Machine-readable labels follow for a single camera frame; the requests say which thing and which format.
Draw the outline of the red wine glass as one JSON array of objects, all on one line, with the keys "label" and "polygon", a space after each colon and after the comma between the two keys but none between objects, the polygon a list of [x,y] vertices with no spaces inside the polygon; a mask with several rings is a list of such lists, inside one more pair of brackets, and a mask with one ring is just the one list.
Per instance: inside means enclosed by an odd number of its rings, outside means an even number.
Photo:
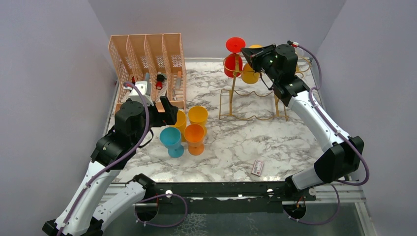
[{"label": "red wine glass", "polygon": [[239,54],[245,46],[245,41],[240,37],[231,37],[226,41],[226,49],[231,52],[224,61],[224,73],[226,76],[233,78],[240,75],[240,71],[243,69],[243,62]]}]

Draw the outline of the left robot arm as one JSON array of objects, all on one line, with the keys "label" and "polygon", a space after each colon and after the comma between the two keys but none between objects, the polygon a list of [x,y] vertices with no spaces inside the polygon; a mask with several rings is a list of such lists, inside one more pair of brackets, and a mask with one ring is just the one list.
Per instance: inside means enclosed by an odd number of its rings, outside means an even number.
[{"label": "left robot arm", "polygon": [[99,139],[87,172],[71,202],[57,218],[42,227],[49,236],[101,236],[109,224],[136,201],[153,199],[154,181],[144,174],[134,177],[121,192],[105,203],[103,195],[153,127],[174,125],[178,107],[161,97],[164,111],[155,104],[128,99],[115,113],[115,124]]}]

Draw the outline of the orange wine glass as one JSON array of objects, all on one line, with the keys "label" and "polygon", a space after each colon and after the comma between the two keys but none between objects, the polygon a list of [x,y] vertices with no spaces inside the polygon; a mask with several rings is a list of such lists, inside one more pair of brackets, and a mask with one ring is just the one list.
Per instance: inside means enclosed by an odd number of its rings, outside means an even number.
[{"label": "orange wine glass", "polygon": [[197,156],[204,152],[205,130],[199,124],[190,124],[185,128],[184,137],[191,155]]}]

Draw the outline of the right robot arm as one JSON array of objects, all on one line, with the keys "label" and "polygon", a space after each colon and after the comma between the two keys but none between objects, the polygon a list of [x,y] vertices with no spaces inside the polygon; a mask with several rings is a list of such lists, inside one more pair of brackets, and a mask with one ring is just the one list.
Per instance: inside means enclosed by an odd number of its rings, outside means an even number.
[{"label": "right robot arm", "polygon": [[255,72],[266,75],[271,90],[295,112],[319,142],[322,156],[313,166],[285,179],[284,195],[296,200],[307,188],[339,180],[359,168],[364,142],[340,128],[313,97],[312,89],[296,76],[295,44],[242,48],[241,53]]}]

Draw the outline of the blue wine glass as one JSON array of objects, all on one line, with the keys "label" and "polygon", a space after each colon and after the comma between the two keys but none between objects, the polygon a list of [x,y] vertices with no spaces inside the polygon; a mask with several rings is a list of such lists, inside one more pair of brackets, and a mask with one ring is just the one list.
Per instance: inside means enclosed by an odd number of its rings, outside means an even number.
[{"label": "blue wine glass", "polygon": [[181,143],[181,132],[176,127],[167,127],[160,133],[160,141],[167,148],[168,154],[172,158],[179,158],[184,153],[184,147]]}]

